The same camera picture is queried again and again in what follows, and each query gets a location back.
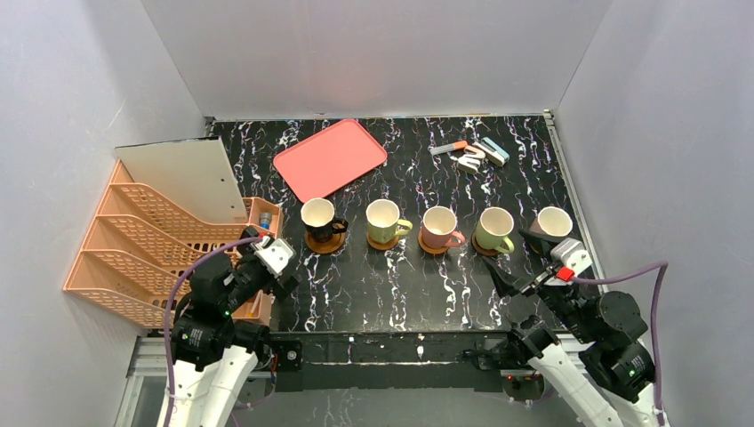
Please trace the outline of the brown grooved wooden coaster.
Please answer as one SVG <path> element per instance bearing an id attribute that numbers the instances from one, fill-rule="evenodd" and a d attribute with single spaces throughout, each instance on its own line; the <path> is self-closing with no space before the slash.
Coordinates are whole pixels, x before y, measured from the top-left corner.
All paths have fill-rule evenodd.
<path id="1" fill-rule="evenodd" d="M 317 242 L 309 232 L 305 233 L 306 246 L 316 254 L 333 254 L 341 249 L 346 241 L 345 233 L 334 234 L 326 242 Z"/>

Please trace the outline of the yellow-green mug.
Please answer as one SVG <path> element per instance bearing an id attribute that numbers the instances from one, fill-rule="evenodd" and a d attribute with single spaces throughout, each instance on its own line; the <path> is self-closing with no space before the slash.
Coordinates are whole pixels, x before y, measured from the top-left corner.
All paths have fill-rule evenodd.
<path id="1" fill-rule="evenodd" d="M 413 230 L 413 224 L 402 218 L 398 205 L 391 200 L 374 200 L 365 214 L 367 236 L 375 244 L 384 246 Z"/>

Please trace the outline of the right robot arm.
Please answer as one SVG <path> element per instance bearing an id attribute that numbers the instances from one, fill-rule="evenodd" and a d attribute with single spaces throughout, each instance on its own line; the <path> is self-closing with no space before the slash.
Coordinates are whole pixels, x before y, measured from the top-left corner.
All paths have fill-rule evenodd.
<path id="1" fill-rule="evenodd" d="M 563 340 L 551 329 L 511 328 L 499 339 L 483 339 L 464 352 L 480 370 L 531 369 L 542 376 L 584 426 L 667 426 L 662 404 L 662 374 L 658 350 L 640 339 L 657 338 L 656 307 L 645 320 L 634 297 L 621 291 L 585 297 L 581 286 L 616 284 L 656 271 L 654 291 L 660 292 L 668 264 L 655 262 L 616 278 L 589 279 L 581 274 L 592 265 L 584 244 L 570 236 L 521 231 L 524 241 L 547 258 L 544 269 L 531 277 L 516 277 L 488 260 L 499 296 L 537 296 L 581 344 L 576 366 Z"/>

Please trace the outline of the black mug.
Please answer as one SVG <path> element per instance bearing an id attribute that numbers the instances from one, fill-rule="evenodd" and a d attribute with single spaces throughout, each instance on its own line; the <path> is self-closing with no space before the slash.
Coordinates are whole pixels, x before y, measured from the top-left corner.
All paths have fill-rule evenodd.
<path id="1" fill-rule="evenodd" d="M 334 204 L 321 197 L 307 201 L 301 208 L 305 230 L 316 243 L 326 243 L 348 230 L 349 223 L 336 216 Z"/>

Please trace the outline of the green mug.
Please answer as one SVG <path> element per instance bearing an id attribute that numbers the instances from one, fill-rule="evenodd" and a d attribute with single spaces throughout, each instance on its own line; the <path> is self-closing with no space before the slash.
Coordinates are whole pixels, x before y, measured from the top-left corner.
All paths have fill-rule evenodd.
<path id="1" fill-rule="evenodd" d="M 479 217 L 473 242 L 488 253 L 512 254 L 515 246 L 509 235 L 513 229 L 514 219 L 507 210 L 488 207 Z"/>

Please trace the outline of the dark brown wooden coaster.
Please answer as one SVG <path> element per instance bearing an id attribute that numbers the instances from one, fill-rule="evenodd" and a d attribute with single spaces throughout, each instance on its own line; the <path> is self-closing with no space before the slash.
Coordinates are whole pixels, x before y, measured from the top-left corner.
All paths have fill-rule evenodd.
<path id="1" fill-rule="evenodd" d="M 476 250 L 476 252 L 477 252 L 478 254 L 481 254 L 481 255 L 483 255 L 483 256 L 491 256 L 491 257 L 494 257 L 494 256 L 497 256 L 497 255 L 499 255 L 499 254 L 500 254 L 500 253 L 499 253 L 498 251 L 496 251 L 495 249 L 484 249 L 484 248 L 483 248 L 482 246 L 480 246 L 480 245 L 478 244 L 478 242 L 477 242 L 477 241 L 476 241 L 476 240 L 475 240 L 474 238 L 472 238 L 472 239 L 471 239 L 471 244 L 472 244 L 473 248 L 474 248 L 474 249 Z"/>

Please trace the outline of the light wooden coaster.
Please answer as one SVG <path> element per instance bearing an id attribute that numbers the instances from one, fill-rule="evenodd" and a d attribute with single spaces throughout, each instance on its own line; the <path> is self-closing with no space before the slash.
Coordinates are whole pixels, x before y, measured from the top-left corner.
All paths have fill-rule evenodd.
<path id="1" fill-rule="evenodd" d="M 424 241 L 422 234 L 418 235 L 418 243 L 419 243 L 420 248 L 427 254 L 440 255 L 440 254 L 445 254 L 448 251 L 447 246 L 440 246 L 440 247 L 428 246 L 426 242 Z"/>

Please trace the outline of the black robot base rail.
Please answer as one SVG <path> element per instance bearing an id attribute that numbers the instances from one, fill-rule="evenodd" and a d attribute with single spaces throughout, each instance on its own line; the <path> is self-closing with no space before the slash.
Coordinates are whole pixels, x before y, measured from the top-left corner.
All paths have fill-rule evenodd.
<path id="1" fill-rule="evenodd" d="M 270 331 L 275 345 L 285 352 L 272 380 L 268 370 L 256 368 L 248 376 L 268 381 L 274 391 L 292 392 L 325 389 L 387 388 L 474 388 L 478 391 L 506 391 L 515 400 L 539 398 L 551 385 L 531 369 L 480 370 L 465 357 L 483 339 L 499 339 L 507 331 L 435 333 L 284 333 Z M 159 416 L 168 380 L 167 361 L 170 333 L 140 339 L 136 345 L 136 379 L 155 377 L 161 390 L 141 392 L 135 402 L 155 407 Z M 576 366 L 584 345 L 576 339 L 563 340 Z"/>

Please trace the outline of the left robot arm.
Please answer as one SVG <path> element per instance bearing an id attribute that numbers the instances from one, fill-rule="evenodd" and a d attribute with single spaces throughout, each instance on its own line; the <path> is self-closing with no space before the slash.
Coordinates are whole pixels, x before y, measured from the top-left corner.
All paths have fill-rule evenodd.
<path id="1" fill-rule="evenodd" d="M 221 253 L 197 262 L 172 323 L 159 425 L 222 426 L 254 369 L 277 378 L 284 348 L 272 342 L 268 326 L 234 320 L 232 314 L 258 292 L 281 298 L 291 293 L 298 285 L 291 259 L 260 252 L 233 264 Z"/>

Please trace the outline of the plain brown coaster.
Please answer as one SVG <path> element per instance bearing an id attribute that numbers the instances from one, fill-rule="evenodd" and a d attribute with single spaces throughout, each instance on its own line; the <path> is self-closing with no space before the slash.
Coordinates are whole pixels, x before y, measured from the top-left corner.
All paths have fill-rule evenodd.
<path id="1" fill-rule="evenodd" d="M 370 235 L 366 236 L 366 240 L 367 240 L 368 245 L 371 248 L 373 248 L 375 250 L 378 250 L 378 251 L 387 251 L 387 250 L 392 249 L 393 247 L 395 247 L 398 244 L 398 242 L 400 241 L 400 239 L 401 239 L 400 236 L 394 236 L 388 242 L 380 243 L 380 242 L 372 239 L 372 237 Z"/>

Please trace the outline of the pink mug large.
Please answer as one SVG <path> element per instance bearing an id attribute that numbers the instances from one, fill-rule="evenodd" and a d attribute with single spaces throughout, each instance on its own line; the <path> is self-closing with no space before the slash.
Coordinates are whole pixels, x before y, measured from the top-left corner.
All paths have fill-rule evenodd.
<path id="1" fill-rule="evenodd" d="M 564 238 L 574 229 L 574 221 L 567 211 L 556 206 L 546 206 L 537 213 L 529 230 L 555 238 Z"/>

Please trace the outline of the pink serving tray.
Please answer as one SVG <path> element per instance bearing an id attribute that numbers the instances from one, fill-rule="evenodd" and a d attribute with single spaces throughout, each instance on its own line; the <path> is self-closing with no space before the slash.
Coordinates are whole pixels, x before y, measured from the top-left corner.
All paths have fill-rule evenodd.
<path id="1" fill-rule="evenodd" d="M 328 197 L 381 166 L 387 151 L 355 119 L 343 119 L 277 154 L 273 166 L 306 203 Z"/>

